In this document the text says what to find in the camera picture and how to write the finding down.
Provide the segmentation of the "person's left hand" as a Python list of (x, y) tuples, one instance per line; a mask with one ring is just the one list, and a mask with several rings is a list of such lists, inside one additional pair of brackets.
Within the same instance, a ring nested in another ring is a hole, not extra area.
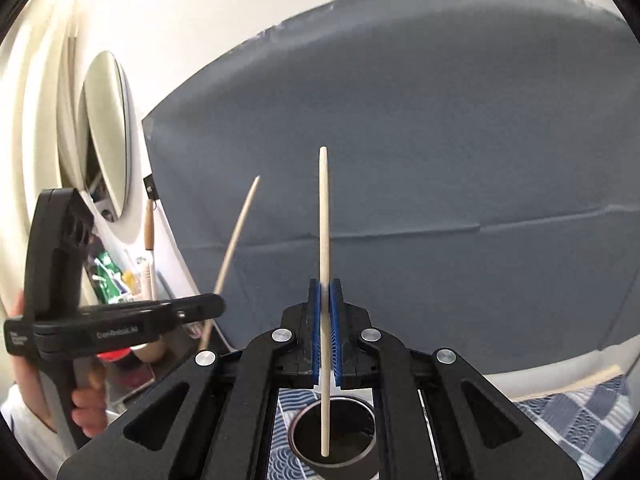
[[(25, 405), (40, 422), (55, 431), (37, 367), (22, 356), (10, 356), (10, 362)], [(93, 438), (107, 427), (105, 368), (99, 362), (92, 363), (88, 387), (75, 389), (70, 398), (74, 406), (73, 422), (86, 437)]]

